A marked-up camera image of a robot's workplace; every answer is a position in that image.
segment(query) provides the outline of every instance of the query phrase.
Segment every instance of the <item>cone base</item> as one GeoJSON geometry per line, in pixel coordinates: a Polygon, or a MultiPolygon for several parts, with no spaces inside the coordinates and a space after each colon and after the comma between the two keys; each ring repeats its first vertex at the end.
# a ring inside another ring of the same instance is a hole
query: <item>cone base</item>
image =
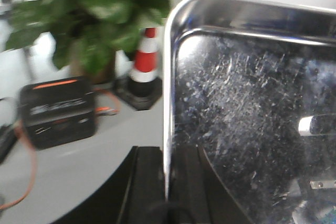
{"type": "Polygon", "coordinates": [[[136,110],[149,110],[162,95],[162,80],[158,77],[152,81],[153,90],[147,96],[137,97],[130,92],[129,85],[129,77],[122,77],[114,82],[112,90],[115,95],[136,110]]]}

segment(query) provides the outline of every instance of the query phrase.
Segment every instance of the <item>orange stripe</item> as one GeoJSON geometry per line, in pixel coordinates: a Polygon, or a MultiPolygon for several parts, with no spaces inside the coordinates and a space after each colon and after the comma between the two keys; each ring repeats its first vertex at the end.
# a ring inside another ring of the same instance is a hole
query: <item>orange stripe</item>
{"type": "Polygon", "coordinates": [[[110,110],[110,107],[98,107],[96,108],[96,112],[100,112],[100,111],[106,111],[106,110],[110,110]]]}
{"type": "Polygon", "coordinates": [[[39,86],[33,87],[33,89],[43,89],[47,87],[53,87],[53,86],[58,86],[58,85],[63,85],[63,84],[69,84],[76,82],[77,80],[68,80],[68,81],[59,81],[59,82],[53,82],[53,83],[47,83],[47,84],[41,84],[39,86]]]}

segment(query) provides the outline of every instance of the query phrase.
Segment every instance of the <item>scratched metal surface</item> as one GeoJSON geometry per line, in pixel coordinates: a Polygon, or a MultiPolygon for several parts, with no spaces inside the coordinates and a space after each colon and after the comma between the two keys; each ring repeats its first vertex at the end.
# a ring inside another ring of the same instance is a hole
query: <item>scratched metal surface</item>
{"type": "Polygon", "coordinates": [[[255,223],[319,223],[336,205],[334,136],[302,137],[299,120],[336,112],[336,49],[191,33],[177,46],[174,142],[202,144],[255,223]]]}

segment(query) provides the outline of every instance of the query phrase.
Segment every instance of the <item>plant pot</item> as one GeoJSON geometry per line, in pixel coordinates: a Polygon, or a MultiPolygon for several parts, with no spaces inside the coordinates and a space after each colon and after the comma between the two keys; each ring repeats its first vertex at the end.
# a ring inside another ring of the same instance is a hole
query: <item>plant pot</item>
{"type": "Polygon", "coordinates": [[[79,60],[79,49],[76,43],[73,43],[69,50],[70,54],[70,75],[71,76],[85,76],[87,77],[92,84],[102,84],[111,82],[115,78],[115,56],[116,53],[114,50],[111,51],[111,61],[104,67],[103,70],[96,74],[91,74],[83,68],[79,60]]]}

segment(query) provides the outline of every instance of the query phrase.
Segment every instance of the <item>tray rim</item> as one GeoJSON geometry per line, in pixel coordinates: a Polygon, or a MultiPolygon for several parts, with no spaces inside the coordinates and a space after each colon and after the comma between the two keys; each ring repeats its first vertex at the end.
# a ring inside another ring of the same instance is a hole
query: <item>tray rim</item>
{"type": "MultiPolygon", "coordinates": [[[[176,7],[170,12],[168,19],[166,21],[164,30],[164,57],[163,57],[163,171],[165,177],[165,197],[168,198],[169,195],[169,177],[170,177],[170,162],[172,154],[172,138],[174,132],[174,115],[173,115],[173,86],[172,80],[174,79],[173,72],[173,62],[174,62],[174,51],[172,50],[172,26],[174,24],[175,18],[178,16],[179,12],[190,2],[194,0],[182,0],[176,7]]],[[[336,9],[316,7],[309,5],[293,5],[285,4],[274,1],[267,0],[235,0],[242,2],[249,2],[254,4],[262,4],[274,7],[283,7],[296,10],[304,10],[313,13],[329,14],[336,16],[336,9]]]]}

